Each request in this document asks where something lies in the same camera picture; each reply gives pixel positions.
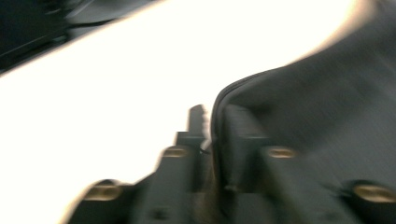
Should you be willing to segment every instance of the metal bolt head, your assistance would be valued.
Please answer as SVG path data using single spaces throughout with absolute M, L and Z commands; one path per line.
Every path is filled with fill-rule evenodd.
M 95 186 L 85 195 L 84 201 L 111 201 L 118 198 L 121 192 L 118 186 Z
M 168 148 L 163 153 L 163 157 L 184 157 L 187 155 L 187 150 L 183 148 Z
M 376 185 L 358 185 L 353 191 L 359 197 L 372 203 L 396 203 L 396 194 L 384 187 Z
M 274 147 L 268 150 L 268 155 L 273 158 L 289 159 L 295 157 L 296 152 L 287 147 Z

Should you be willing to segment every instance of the black plastic part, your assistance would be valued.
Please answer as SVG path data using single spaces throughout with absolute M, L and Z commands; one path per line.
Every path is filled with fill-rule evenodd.
M 204 108 L 201 105 L 196 105 L 190 109 L 188 131 L 177 133 L 177 146 L 201 149 L 201 144 L 205 140 L 203 134 L 204 113 Z
M 169 147 L 153 176 L 138 217 L 130 224 L 188 224 L 192 218 L 196 150 Z
M 152 175 L 140 181 L 136 185 L 119 185 L 121 195 L 111 201 L 85 201 L 82 200 L 73 215 L 69 224 L 124 224 L 137 216 L 141 207 L 142 197 L 146 188 L 151 182 Z M 115 185 L 111 180 L 101 181 L 92 189 L 100 185 Z
M 304 155 L 292 158 L 270 156 L 277 147 L 261 151 L 263 178 L 269 195 L 280 201 L 295 223 L 359 224 L 360 220 L 343 204 L 338 195 L 318 182 Z
M 220 184 L 233 191 L 252 192 L 260 175 L 256 166 L 259 149 L 273 143 L 244 107 L 228 105 L 225 118 L 228 146 L 219 153 L 224 176 Z

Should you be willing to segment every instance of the white surface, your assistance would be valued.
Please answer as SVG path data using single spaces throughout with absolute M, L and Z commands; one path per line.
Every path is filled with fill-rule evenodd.
M 210 111 L 228 84 L 329 45 L 370 8 L 159 1 L 1 76 L 0 223 L 62 223 L 92 182 L 143 178 L 190 107 Z

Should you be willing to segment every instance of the bright white background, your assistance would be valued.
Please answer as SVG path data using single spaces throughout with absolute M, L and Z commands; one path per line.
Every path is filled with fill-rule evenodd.
M 0 77 L 0 223 L 63 223 L 92 183 L 154 171 L 190 107 L 330 45 L 365 0 L 160 0 Z

